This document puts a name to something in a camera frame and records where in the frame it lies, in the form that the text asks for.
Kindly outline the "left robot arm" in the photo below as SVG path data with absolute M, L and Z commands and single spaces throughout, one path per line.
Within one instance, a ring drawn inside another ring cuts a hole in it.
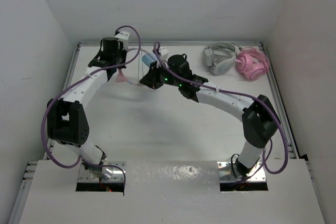
M 90 166 L 102 164 L 104 152 L 93 144 L 85 108 L 98 89 L 126 62 L 129 33 L 122 31 L 103 38 L 96 56 L 89 62 L 82 82 L 61 95 L 47 115 L 47 134 L 52 140 L 72 149 Z

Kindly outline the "pink blue cat-ear headphones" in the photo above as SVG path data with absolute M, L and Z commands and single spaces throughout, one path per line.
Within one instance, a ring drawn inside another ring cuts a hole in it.
M 144 66 L 149 67 L 151 63 L 156 61 L 156 56 L 154 55 L 153 52 L 149 52 L 143 48 L 140 49 L 141 51 L 141 56 L 139 57 L 139 59 L 141 59 L 142 63 L 141 63 L 141 67 L 142 67 L 142 74 L 144 76 Z M 140 79 L 138 78 L 138 82 L 132 82 L 131 80 L 129 80 L 124 74 L 122 69 L 118 69 L 118 74 L 116 77 L 116 82 L 125 82 L 128 83 L 130 85 L 135 85 L 135 86 L 140 86 Z

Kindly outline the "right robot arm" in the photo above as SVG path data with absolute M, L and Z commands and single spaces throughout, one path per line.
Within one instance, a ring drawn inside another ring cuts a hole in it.
M 260 95 L 260 103 L 236 94 L 221 93 L 206 78 L 193 74 L 186 55 L 173 55 L 160 65 L 154 56 L 146 54 L 143 63 L 149 71 L 140 80 L 153 90 L 167 84 L 178 88 L 181 95 L 197 103 L 218 108 L 240 120 L 243 124 L 245 144 L 233 166 L 236 178 L 246 177 L 259 160 L 262 151 L 277 131 L 276 116 L 269 99 Z

